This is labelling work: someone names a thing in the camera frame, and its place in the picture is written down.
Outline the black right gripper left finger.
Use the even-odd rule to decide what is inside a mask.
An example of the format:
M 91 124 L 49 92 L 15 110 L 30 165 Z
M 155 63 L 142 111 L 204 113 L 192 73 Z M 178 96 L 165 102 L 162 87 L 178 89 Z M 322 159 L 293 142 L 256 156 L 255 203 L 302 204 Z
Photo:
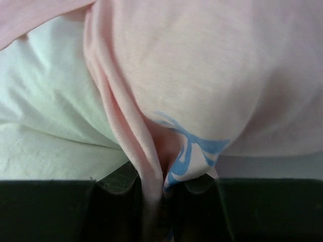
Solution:
M 140 241 L 131 163 L 102 180 L 1 181 L 1 241 Z

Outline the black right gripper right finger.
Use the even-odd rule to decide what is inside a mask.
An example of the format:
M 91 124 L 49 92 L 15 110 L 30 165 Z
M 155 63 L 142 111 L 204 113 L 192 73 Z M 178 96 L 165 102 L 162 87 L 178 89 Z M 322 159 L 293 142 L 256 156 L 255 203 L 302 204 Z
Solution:
M 322 181 L 213 179 L 177 185 L 175 241 L 322 241 Z

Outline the white pillow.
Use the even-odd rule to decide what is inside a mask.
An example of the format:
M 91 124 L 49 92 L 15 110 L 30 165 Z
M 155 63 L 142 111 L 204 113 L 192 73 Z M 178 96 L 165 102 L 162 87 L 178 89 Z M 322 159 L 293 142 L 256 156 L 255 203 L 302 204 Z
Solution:
M 127 162 L 83 57 L 82 15 L 1 51 L 1 179 L 102 179 Z

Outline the pink purple Elsa pillowcase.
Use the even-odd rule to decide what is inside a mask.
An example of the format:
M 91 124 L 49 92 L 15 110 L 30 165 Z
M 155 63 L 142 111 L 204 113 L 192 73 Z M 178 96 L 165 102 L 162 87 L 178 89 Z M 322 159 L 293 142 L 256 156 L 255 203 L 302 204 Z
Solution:
M 175 185 L 204 174 L 322 179 L 322 1 L 1 1 L 1 51 L 74 15 L 142 241 L 173 240 Z

